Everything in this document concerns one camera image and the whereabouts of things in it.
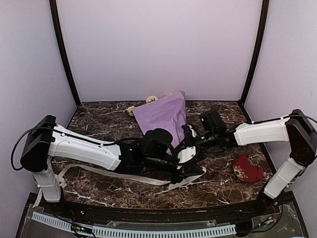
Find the pink purple wrapping paper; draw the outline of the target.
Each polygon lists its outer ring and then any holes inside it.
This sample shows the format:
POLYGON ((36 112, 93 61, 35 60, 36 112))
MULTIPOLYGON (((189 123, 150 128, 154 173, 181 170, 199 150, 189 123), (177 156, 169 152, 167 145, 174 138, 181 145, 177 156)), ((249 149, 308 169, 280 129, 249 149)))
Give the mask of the pink purple wrapping paper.
POLYGON ((132 110, 142 133, 161 128, 172 135, 172 146, 177 147, 185 138, 183 125, 186 124, 185 92, 178 91, 154 102, 132 110))

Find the pink rose flower stem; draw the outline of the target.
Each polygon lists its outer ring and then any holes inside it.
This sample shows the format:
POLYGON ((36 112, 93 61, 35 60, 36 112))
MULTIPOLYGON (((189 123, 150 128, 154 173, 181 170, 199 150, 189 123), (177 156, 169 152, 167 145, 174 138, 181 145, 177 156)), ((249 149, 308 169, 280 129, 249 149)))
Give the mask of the pink rose flower stem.
POLYGON ((155 101, 157 101, 158 99, 159 99, 159 98, 158 98, 157 96, 149 96, 149 97, 146 99, 146 104, 155 102, 155 101))

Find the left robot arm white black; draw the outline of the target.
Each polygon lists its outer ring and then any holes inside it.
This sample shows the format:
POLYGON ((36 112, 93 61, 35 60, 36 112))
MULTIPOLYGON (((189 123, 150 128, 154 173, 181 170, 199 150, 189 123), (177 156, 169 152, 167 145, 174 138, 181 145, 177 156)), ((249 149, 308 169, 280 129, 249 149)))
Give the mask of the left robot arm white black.
POLYGON ((45 116, 25 133, 26 142, 20 164, 31 172, 41 195, 59 216, 70 206, 62 197, 62 177, 54 174, 53 157, 64 157, 102 167, 109 177, 129 179, 153 185, 168 184, 173 190, 200 178, 206 168, 195 162, 197 146, 175 149, 172 135, 165 129, 147 131, 142 138, 124 138, 107 142, 72 132, 45 116))

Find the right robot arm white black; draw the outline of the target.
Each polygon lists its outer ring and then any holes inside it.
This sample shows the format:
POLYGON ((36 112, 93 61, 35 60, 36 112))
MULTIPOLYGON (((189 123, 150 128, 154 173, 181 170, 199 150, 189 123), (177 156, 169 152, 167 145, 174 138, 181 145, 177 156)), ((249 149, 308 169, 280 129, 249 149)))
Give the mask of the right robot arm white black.
POLYGON ((186 145, 196 149, 219 146, 236 148, 253 144, 284 143, 290 153, 266 183, 253 203, 253 211, 263 215, 272 207, 272 200, 299 177, 317 158, 317 120, 300 109, 290 114, 261 121, 249 121, 227 127, 218 111, 200 116, 205 133, 199 135, 190 124, 183 126, 186 145))

